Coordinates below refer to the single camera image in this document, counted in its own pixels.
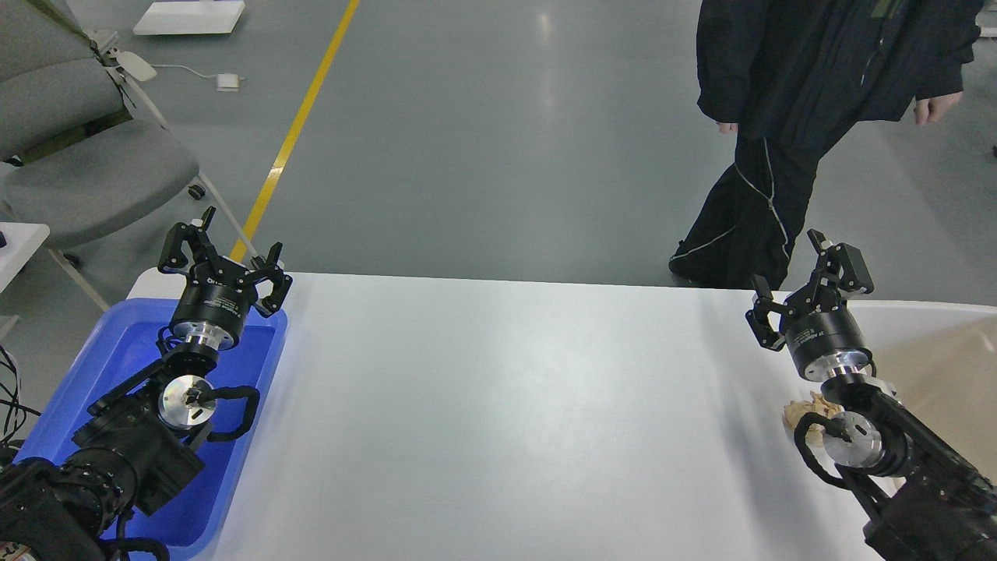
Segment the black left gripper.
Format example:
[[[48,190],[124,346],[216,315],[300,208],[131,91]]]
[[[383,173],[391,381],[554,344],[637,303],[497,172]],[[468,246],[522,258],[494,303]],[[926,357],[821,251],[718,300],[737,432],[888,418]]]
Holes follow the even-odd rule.
[[[282,242],[274,242],[265,258],[254,256],[249,270],[224,263],[207,235],[214,214],[208,206],[198,224],[175,224],[165,235],[157,270],[186,276],[171,334],[224,351],[238,345],[251,307],[263,317],[281,309],[293,280],[280,261]],[[246,274],[247,283],[240,284]]]

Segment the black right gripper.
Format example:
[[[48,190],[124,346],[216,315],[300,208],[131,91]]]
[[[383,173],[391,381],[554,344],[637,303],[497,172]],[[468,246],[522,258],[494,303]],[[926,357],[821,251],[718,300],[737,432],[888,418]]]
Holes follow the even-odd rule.
[[[860,249],[844,242],[833,244],[815,228],[809,228],[807,235],[818,253],[809,282],[802,288],[811,312],[784,316],[782,333],[776,330],[770,315],[783,315],[788,308],[773,299],[765,277],[753,274],[755,299],[745,320],[761,348],[782,351],[787,345],[798,376],[822,383],[838,374],[873,367],[872,352],[847,300],[850,294],[871,294],[875,283]]]

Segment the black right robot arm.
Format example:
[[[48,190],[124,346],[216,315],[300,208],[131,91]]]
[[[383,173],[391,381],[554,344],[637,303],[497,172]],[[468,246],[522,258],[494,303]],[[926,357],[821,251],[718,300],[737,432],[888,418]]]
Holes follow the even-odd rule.
[[[868,515],[865,543],[883,559],[993,560],[995,486],[877,376],[848,310],[848,294],[875,288],[861,251],[813,228],[807,235],[818,256],[808,283],[777,302],[754,276],[745,313],[762,348],[787,348],[798,375],[843,408],[802,415],[793,431],[802,461],[854,495]]]

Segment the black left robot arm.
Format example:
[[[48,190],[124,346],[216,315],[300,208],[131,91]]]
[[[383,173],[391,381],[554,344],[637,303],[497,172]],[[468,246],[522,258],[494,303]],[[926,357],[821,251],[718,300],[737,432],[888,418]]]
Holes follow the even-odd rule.
[[[136,510],[152,515],[203,471],[204,443],[231,443],[252,429],[261,393],[211,386],[220,353],[239,344],[250,312],[277,313],[292,278],[284,246],[243,266],[209,239],[214,207],[167,232],[157,269],[185,278],[160,357],[88,406],[72,434],[77,450],[60,465],[29,457],[2,469],[4,560],[127,560],[146,552],[167,560],[152,538],[129,538]]]

